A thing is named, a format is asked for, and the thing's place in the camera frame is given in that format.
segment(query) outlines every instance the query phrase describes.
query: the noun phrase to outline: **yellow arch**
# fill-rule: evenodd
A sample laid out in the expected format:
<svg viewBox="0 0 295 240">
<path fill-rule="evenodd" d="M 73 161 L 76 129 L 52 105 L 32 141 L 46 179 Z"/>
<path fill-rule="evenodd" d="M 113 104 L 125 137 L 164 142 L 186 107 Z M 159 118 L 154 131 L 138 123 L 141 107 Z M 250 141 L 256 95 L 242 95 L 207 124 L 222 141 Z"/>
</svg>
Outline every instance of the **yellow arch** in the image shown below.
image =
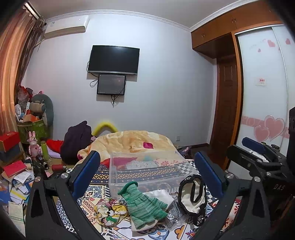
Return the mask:
<svg viewBox="0 0 295 240">
<path fill-rule="evenodd" d="M 110 122 L 101 122 L 94 129 L 94 131 L 92 132 L 92 135 L 96 136 L 103 127 L 108 127 L 112 132 L 118 132 L 118 129 Z"/>
</svg>

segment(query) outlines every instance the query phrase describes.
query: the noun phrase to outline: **small wall-mounted monitor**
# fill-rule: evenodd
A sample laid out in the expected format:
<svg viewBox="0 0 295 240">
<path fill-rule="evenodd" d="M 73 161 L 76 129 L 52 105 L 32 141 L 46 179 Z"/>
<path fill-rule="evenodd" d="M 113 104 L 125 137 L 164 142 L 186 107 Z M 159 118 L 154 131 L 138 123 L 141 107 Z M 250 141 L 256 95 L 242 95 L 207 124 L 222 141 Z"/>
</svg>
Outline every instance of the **small wall-mounted monitor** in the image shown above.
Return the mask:
<svg viewBox="0 0 295 240">
<path fill-rule="evenodd" d="M 137 75 L 139 48 L 93 45 L 88 72 Z"/>
<path fill-rule="evenodd" d="M 125 85 L 125 75 L 99 74 L 97 94 L 124 95 Z"/>
</svg>

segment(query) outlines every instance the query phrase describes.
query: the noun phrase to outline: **clear plastic container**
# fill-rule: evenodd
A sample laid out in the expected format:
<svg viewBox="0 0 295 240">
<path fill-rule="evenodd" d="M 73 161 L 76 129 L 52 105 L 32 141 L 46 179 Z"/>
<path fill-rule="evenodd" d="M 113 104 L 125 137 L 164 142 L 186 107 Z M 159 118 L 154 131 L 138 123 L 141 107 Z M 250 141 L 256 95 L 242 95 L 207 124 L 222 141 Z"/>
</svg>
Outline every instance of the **clear plastic container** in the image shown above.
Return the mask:
<svg viewBox="0 0 295 240">
<path fill-rule="evenodd" d="M 130 181 L 138 183 L 141 192 L 165 189 L 178 192 L 179 184 L 187 176 L 197 174 L 177 151 L 148 153 L 112 153 L 109 171 L 109 188 L 113 199 Z"/>
</svg>

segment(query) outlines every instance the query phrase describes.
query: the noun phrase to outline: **red notebook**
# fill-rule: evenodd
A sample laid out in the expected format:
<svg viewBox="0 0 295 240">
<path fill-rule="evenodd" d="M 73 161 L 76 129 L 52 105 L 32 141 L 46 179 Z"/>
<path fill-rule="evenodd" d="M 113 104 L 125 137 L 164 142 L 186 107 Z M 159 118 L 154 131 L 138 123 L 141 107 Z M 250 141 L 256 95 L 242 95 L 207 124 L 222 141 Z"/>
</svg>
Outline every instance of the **red notebook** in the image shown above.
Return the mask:
<svg viewBox="0 0 295 240">
<path fill-rule="evenodd" d="M 18 160 L 6 167 L 3 167 L 8 177 L 11 177 L 12 175 L 17 174 L 25 170 L 26 168 L 27 166 L 21 160 Z"/>
</svg>

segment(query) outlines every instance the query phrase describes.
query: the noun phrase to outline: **magenta patch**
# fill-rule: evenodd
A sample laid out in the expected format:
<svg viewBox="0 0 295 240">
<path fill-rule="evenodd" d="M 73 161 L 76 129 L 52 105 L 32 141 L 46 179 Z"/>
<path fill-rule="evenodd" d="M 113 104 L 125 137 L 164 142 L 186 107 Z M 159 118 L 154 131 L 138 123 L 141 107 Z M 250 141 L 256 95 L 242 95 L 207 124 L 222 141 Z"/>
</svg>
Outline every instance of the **magenta patch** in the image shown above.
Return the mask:
<svg viewBox="0 0 295 240">
<path fill-rule="evenodd" d="M 151 148 L 151 149 L 154 149 L 153 145 L 152 145 L 150 142 L 144 142 L 144 143 L 143 143 L 143 147 L 144 147 L 144 148 Z"/>
</svg>

